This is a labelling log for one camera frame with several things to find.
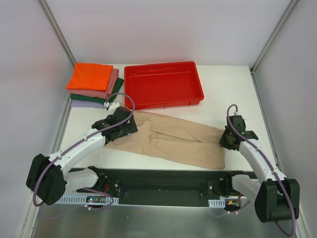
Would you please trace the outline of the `beige t shirt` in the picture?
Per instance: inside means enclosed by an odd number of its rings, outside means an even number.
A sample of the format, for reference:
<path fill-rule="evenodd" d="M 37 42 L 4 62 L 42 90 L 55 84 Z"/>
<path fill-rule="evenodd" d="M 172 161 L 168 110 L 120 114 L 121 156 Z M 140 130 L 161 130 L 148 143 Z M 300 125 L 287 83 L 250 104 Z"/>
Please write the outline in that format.
<path fill-rule="evenodd" d="M 134 120 L 138 131 L 106 148 L 209 170 L 225 168 L 222 129 L 148 112 L 135 112 Z"/>

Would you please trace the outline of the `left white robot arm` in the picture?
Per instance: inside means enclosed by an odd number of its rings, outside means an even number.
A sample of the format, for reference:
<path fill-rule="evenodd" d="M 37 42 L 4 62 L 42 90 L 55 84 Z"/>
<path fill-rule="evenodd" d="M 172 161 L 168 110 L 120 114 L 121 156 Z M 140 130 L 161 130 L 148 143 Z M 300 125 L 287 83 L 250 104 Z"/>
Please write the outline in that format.
<path fill-rule="evenodd" d="M 99 193 L 105 181 L 100 178 L 95 167 L 89 167 L 75 175 L 71 169 L 95 150 L 138 131 L 134 112 L 118 107 L 105 119 L 92 124 L 91 128 L 68 147 L 45 156 L 38 154 L 32 160 L 26 186 L 33 192 L 33 204 L 56 203 L 67 190 L 88 187 Z"/>

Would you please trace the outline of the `red plastic tray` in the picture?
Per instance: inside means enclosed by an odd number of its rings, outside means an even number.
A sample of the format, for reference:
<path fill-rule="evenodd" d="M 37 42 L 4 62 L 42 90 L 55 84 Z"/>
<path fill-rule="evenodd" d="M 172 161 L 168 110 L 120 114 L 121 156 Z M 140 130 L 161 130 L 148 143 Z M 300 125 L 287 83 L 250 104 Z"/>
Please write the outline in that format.
<path fill-rule="evenodd" d="M 125 105 L 136 110 L 192 106 L 204 99 L 194 61 L 126 66 Z"/>

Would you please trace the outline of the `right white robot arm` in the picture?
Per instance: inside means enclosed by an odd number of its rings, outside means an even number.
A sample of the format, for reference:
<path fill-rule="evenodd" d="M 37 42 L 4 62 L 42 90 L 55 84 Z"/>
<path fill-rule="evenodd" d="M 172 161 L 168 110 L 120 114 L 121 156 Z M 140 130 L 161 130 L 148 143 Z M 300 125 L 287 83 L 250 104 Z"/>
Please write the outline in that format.
<path fill-rule="evenodd" d="M 219 141 L 220 147 L 238 151 L 253 169 L 257 181 L 244 172 L 235 172 L 223 183 L 227 195 L 240 192 L 254 205 L 258 219 L 263 222 L 279 222 L 298 219 L 300 185 L 273 167 L 257 135 L 246 130 L 242 116 L 228 116 L 225 131 Z"/>

